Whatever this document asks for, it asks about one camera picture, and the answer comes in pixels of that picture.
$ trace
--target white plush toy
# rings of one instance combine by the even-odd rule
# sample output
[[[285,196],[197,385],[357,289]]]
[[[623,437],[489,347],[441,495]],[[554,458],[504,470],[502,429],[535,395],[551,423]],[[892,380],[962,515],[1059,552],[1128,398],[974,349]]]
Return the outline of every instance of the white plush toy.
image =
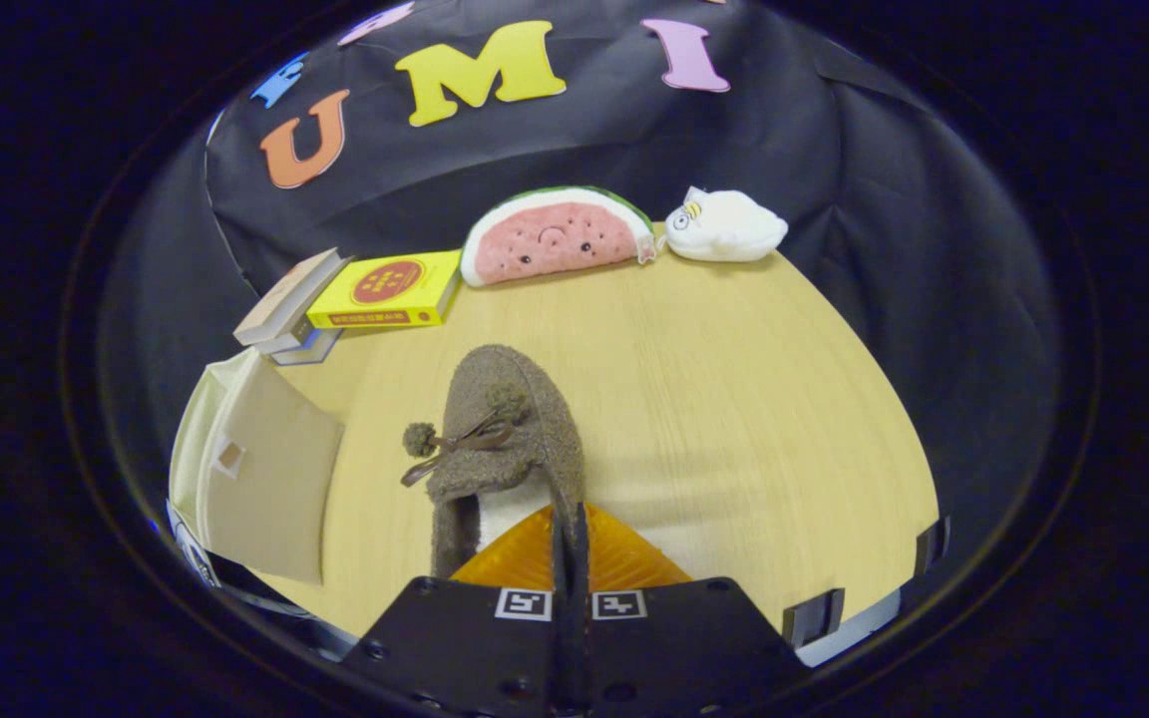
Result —
[[[689,187],[685,204],[668,215],[658,245],[703,262],[756,262],[773,252],[788,223],[742,192]]]

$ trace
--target foam letter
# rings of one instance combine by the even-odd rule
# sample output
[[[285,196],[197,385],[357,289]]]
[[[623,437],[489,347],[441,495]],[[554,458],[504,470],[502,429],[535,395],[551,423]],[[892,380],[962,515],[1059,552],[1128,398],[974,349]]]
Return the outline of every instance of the foam letter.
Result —
[[[532,100],[565,92],[565,80],[553,76],[543,36],[553,29],[546,20],[507,24],[487,38],[481,54],[470,57],[449,45],[433,45],[396,61],[409,72],[415,94],[410,123],[423,126],[450,117],[458,109],[442,87],[479,108],[491,94],[494,78],[502,76],[495,96],[506,102]]]
[[[256,96],[263,96],[264,109],[272,108],[278,96],[282,96],[284,92],[291,90],[292,85],[300,82],[300,70],[304,69],[304,63],[301,63],[300,60],[306,56],[307,53],[300,53],[296,59],[284,64],[282,70],[277,70],[272,77],[264,80],[264,85],[256,87],[255,92],[252,92],[250,99],[255,100]]]
[[[293,190],[310,178],[327,171],[344,149],[344,99],[347,90],[327,94],[309,108],[309,114],[318,118],[318,132],[322,134],[322,146],[307,160],[295,155],[295,128],[300,118],[288,119],[260,142],[264,159],[269,161],[269,178],[275,186]]]
[[[703,47],[707,30],[676,20],[645,18],[643,26],[653,29],[668,55],[668,71],[662,82],[678,90],[707,90],[725,92],[730,82],[717,76],[712,60]]]
[[[391,26],[391,24],[396,23],[398,20],[404,18],[406,15],[411,14],[411,8],[414,8],[414,6],[415,2],[411,1],[410,3],[399,5],[396,8],[388,8],[387,10],[384,10],[384,13],[378,13],[371,15],[369,18],[362,20],[355,28],[348,31],[347,36],[339,38],[337,45],[342,47],[350,44],[350,41],[360,40],[361,37],[377,31],[379,28]]]

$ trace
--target orange letter u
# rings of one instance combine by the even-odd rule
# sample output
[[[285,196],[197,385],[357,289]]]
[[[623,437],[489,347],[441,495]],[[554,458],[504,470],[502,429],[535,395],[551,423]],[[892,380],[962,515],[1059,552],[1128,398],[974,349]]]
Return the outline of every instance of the orange letter u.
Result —
[[[322,146],[311,157],[300,160],[295,156],[295,137],[292,133],[300,124],[299,117],[287,119],[260,142],[260,149],[264,150],[264,159],[269,161],[269,178],[275,186],[295,190],[331,168],[339,157],[339,150],[344,149],[342,106],[347,95],[348,91],[341,90],[323,96],[309,108],[309,114],[318,118],[318,132],[322,134]]]

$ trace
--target watermelon slice pillow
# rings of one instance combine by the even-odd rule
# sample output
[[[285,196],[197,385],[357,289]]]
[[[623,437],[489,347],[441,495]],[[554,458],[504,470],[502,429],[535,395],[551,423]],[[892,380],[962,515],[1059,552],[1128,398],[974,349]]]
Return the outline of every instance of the watermelon slice pillow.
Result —
[[[478,219],[460,271],[470,286],[485,286],[633,258],[655,258],[641,209],[597,187],[553,186],[511,196]]]

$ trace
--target small tag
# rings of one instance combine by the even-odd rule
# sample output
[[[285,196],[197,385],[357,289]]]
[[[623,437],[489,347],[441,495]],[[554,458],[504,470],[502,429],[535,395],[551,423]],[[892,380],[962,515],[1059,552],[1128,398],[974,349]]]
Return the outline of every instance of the small tag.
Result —
[[[655,248],[655,239],[650,236],[638,237],[638,264],[654,262],[658,255]]]

